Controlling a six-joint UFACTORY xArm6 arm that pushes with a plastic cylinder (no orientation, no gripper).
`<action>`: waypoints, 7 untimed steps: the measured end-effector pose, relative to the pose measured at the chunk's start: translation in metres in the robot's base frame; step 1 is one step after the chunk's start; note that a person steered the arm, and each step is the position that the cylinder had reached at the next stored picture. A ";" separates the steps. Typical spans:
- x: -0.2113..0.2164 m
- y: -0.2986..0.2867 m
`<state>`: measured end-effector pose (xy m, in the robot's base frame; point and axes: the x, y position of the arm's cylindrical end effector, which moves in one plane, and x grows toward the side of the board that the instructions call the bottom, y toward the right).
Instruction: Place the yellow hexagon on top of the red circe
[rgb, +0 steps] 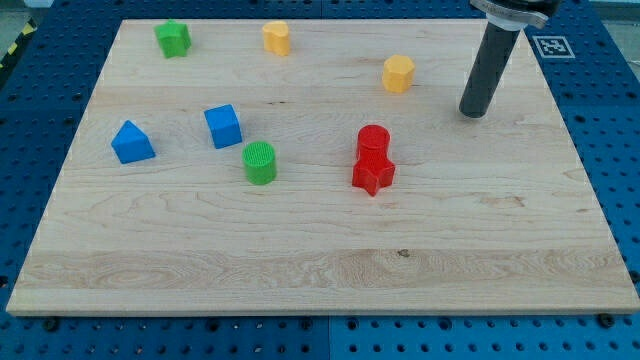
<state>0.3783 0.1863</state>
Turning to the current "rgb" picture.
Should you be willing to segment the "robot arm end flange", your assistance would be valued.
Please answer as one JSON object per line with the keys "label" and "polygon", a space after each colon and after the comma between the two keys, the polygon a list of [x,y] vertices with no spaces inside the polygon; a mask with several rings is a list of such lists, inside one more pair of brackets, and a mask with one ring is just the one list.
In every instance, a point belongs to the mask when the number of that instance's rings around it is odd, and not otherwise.
{"label": "robot arm end flange", "polygon": [[507,31],[544,28],[560,4],[561,0],[469,0],[471,7],[486,14],[489,23]]}

